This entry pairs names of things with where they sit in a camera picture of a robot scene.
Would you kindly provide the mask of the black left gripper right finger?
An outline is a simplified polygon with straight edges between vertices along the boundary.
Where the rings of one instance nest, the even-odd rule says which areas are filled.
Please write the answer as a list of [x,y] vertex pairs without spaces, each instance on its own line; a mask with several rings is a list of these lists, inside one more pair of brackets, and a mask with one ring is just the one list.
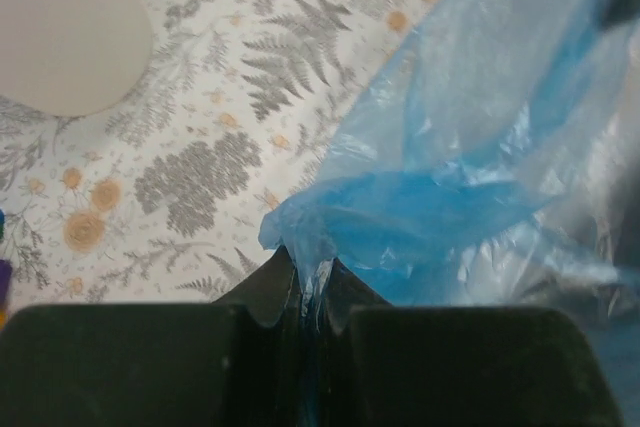
[[321,298],[322,426],[619,426],[584,334],[539,307],[394,307],[340,263]]

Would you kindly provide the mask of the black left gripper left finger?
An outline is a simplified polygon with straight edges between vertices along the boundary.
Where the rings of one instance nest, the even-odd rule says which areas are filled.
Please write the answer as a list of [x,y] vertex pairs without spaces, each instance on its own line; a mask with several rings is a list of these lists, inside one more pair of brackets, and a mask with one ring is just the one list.
[[293,426],[300,297],[279,249],[214,302],[22,309],[1,332],[1,422]]

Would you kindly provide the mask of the blue plastic trash bag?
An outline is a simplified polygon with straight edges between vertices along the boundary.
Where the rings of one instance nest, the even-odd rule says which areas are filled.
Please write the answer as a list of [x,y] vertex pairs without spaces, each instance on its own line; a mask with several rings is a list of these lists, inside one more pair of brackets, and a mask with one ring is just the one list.
[[438,1],[260,244],[307,297],[339,260],[397,305],[636,321],[639,275],[613,252],[639,186],[638,34],[639,0]]

